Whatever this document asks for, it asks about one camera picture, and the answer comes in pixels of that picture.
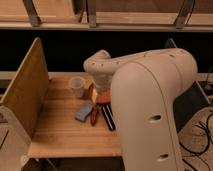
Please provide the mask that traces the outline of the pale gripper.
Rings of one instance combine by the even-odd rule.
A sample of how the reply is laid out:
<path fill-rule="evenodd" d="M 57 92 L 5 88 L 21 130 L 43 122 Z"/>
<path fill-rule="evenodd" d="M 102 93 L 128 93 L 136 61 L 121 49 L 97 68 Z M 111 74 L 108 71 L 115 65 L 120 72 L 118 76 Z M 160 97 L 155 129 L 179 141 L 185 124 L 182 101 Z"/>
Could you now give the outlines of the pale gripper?
<path fill-rule="evenodd" d="M 105 91 L 110 86 L 110 77 L 108 75 L 95 75 L 94 84 L 98 92 Z"/>

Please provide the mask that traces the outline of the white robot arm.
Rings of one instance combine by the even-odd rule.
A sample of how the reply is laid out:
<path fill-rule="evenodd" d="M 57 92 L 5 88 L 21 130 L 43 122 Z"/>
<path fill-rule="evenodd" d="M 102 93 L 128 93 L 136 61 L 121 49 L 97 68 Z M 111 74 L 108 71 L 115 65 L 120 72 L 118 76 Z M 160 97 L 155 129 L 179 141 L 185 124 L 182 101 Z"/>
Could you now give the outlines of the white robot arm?
<path fill-rule="evenodd" d="M 194 57 L 180 48 L 117 58 L 100 50 L 83 67 L 110 90 L 125 170 L 184 171 L 173 103 L 196 79 Z"/>

